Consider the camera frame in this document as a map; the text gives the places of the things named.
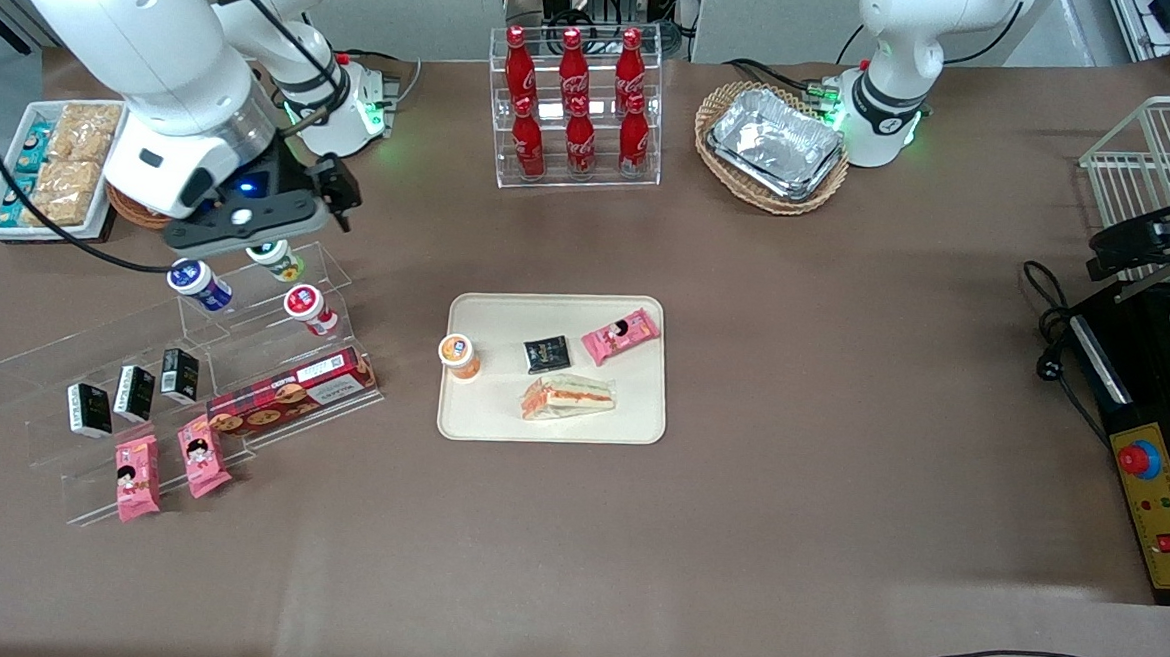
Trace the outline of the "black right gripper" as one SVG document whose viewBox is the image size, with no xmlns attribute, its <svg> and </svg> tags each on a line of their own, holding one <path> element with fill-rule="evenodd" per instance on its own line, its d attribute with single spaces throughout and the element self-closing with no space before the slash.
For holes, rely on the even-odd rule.
<svg viewBox="0 0 1170 657">
<path fill-rule="evenodd" d="M 284 140 L 274 140 L 252 162 L 241 165 L 235 174 L 216 186 L 213 209 L 235 200 L 270 203 L 274 210 L 288 210 L 300 203 L 303 217 L 317 210 L 317 196 L 337 220 L 343 233 L 351 233 L 350 210 L 362 207 L 362 191 L 355 173 L 338 154 L 321 155 L 311 167 L 300 161 Z"/>
</svg>

